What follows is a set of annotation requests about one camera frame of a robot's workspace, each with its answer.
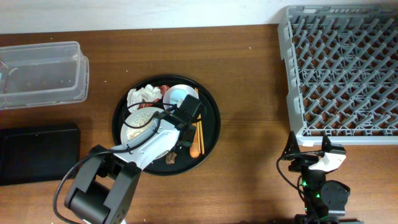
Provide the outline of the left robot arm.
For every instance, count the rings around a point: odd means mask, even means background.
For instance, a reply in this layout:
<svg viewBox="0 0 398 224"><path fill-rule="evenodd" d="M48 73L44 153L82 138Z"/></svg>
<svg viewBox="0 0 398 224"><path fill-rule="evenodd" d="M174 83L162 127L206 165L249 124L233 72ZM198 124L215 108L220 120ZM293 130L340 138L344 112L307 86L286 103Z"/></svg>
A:
<svg viewBox="0 0 398 224"><path fill-rule="evenodd" d="M141 172L161 155L190 147L199 99L188 95L180 106L154 112L138 136L107 149L97 145L66 174L75 175L64 205L85 223L122 223L131 206Z"/></svg>

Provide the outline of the wooden chopstick right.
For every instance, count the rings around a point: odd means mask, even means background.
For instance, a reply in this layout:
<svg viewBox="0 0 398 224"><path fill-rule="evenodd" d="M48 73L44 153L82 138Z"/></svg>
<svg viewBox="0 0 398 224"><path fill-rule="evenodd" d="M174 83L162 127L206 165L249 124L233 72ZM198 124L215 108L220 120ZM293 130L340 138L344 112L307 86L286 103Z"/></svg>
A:
<svg viewBox="0 0 398 224"><path fill-rule="evenodd" d="M201 149L201 154L205 154L205 145L204 145L204 138L203 138L203 126L202 126L202 121L201 121L201 114L198 115L199 122L197 122L198 125L198 133L199 133L199 141L200 141L200 149Z"/></svg>

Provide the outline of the white plate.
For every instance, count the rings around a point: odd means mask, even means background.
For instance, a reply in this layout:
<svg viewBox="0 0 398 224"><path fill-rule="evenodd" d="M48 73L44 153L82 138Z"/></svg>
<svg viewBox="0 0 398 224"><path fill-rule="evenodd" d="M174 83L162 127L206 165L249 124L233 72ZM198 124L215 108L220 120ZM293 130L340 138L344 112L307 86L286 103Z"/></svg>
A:
<svg viewBox="0 0 398 224"><path fill-rule="evenodd" d="M176 143L178 132L165 120L163 109L148 107L130 114L122 125L120 137L126 153L116 154L124 162L141 164L165 156Z"/></svg>

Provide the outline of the black waste bin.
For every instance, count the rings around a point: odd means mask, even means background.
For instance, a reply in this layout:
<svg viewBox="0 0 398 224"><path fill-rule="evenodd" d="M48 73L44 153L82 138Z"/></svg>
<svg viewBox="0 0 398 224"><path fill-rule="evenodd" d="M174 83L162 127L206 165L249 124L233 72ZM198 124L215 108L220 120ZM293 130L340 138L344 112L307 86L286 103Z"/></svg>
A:
<svg viewBox="0 0 398 224"><path fill-rule="evenodd" d="M1 130L1 185L60 180L80 155L74 123Z"/></svg>

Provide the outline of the rice pile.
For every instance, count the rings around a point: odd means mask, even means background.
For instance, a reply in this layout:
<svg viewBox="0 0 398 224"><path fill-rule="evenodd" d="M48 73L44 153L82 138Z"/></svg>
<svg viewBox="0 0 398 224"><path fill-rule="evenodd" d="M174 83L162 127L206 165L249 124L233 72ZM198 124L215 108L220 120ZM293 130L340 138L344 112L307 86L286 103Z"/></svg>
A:
<svg viewBox="0 0 398 224"><path fill-rule="evenodd" d="M151 121L149 124L145 125L153 114L154 112L139 111L135 111L134 114L131 114L126 120L127 124L130 126L128 126L126 130L127 140L131 140L145 131L152 124Z"/></svg>

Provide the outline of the white bowl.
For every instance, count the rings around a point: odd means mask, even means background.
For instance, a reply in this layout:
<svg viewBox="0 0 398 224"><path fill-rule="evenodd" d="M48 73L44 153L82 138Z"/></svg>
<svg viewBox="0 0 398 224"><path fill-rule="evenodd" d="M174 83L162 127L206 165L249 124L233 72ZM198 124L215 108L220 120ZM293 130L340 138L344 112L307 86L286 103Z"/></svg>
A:
<svg viewBox="0 0 398 224"><path fill-rule="evenodd" d="M198 93L188 85L180 84L170 87L163 97L164 108L167 110L171 105L177 105L179 107L187 95L199 99Z"/></svg>

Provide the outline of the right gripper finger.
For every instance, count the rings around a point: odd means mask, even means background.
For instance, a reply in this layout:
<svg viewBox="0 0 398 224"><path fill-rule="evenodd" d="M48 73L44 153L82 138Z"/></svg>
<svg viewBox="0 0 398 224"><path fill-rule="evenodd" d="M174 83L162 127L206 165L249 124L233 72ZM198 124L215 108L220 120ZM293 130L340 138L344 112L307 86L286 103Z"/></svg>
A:
<svg viewBox="0 0 398 224"><path fill-rule="evenodd" d="M296 135L293 131L289 133L287 144L282 152L281 158L285 161L291 161L300 155L300 148Z"/></svg>
<svg viewBox="0 0 398 224"><path fill-rule="evenodd" d="M328 136L323 136L321 150L323 152L330 152L330 149L331 149L331 141L329 140Z"/></svg>

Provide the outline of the grey dishwasher rack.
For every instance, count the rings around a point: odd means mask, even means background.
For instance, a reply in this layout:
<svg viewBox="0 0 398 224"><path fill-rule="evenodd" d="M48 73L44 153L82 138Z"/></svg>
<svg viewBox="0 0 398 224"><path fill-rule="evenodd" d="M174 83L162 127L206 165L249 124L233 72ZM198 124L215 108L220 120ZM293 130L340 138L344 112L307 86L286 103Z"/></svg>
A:
<svg viewBox="0 0 398 224"><path fill-rule="evenodd" d="M397 144L397 6L289 6L277 31L299 144Z"/></svg>

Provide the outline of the wooden chopstick left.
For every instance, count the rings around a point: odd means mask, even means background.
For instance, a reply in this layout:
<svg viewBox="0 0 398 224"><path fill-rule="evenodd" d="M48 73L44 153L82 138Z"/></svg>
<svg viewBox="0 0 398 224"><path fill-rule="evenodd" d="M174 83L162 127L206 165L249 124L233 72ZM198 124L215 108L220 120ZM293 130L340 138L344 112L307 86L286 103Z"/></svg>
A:
<svg viewBox="0 0 398 224"><path fill-rule="evenodd" d="M200 122L198 121L196 125L197 125L197 136L198 136L198 155L200 155L201 154Z"/></svg>

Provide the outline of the round black tray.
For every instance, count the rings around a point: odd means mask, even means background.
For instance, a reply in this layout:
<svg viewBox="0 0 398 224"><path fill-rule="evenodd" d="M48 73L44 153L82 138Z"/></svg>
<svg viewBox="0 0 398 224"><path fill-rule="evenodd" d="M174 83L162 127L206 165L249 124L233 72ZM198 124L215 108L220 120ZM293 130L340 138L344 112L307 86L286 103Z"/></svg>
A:
<svg viewBox="0 0 398 224"><path fill-rule="evenodd" d="M177 175L195 168L202 163L216 146L221 130L221 117L218 105L211 93L197 81L174 74L165 74L150 77L133 85L133 88L140 89L146 85L169 87L179 84L189 85L198 89L200 101L203 103L203 111L201 112L201 123L203 126L203 137L205 153L197 158L192 158L189 150L183 147L177 151L174 164L167 164L165 157L156 159L153 163L144 169L144 172L158 176Z"/></svg>

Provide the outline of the red snack wrapper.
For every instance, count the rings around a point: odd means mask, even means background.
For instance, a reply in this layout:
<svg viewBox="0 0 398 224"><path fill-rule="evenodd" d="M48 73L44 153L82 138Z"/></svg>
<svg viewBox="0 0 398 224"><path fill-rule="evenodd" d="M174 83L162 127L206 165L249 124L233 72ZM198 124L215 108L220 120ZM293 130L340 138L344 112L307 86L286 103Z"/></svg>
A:
<svg viewBox="0 0 398 224"><path fill-rule="evenodd" d="M137 100L142 101L142 104L138 105L138 109L150 107L153 103L160 101L165 93L169 90L168 85L152 86L147 84L145 87L137 91Z"/></svg>

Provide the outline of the orange carrot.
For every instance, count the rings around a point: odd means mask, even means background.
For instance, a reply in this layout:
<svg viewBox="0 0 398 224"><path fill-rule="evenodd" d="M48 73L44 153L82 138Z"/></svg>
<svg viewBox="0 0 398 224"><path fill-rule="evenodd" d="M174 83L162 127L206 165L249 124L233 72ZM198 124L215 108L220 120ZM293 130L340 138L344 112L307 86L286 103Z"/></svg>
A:
<svg viewBox="0 0 398 224"><path fill-rule="evenodd" d="M199 143L199 129L196 123L193 124L196 127L195 135L193 138L192 146L190 147L190 156L197 158L201 154L200 143Z"/></svg>

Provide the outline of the light blue cup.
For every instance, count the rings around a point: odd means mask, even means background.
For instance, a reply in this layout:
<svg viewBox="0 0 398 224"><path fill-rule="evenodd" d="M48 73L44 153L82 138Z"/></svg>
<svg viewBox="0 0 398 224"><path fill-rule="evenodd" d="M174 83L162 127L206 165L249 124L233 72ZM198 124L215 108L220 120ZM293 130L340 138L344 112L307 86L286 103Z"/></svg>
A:
<svg viewBox="0 0 398 224"><path fill-rule="evenodd" d="M186 97L186 92L181 89L176 89L170 94L170 103L178 104L180 100L183 100Z"/></svg>

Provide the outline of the white tissue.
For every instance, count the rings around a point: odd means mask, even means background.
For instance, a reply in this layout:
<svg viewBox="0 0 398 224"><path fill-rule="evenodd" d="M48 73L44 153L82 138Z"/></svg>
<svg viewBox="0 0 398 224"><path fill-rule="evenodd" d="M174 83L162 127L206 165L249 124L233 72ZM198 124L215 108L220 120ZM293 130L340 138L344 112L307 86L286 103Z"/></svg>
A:
<svg viewBox="0 0 398 224"><path fill-rule="evenodd" d="M153 103L158 102L162 99L162 92L159 87L148 84L140 89L131 89L127 94L127 106L131 106L129 108L129 112L133 113L141 108L150 107Z"/></svg>

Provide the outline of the brown food scrap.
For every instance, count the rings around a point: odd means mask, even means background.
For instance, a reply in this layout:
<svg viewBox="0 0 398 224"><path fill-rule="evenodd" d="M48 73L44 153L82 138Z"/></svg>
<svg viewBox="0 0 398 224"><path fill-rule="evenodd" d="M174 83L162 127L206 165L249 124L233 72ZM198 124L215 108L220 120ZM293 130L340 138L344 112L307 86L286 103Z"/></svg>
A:
<svg viewBox="0 0 398 224"><path fill-rule="evenodd" d="M166 164L168 164L168 165L175 164L175 158L176 158L176 156L177 156L177 153L176 153L176 152L169 152L169 153L166 155L166 158L165 158Z"/></svg>

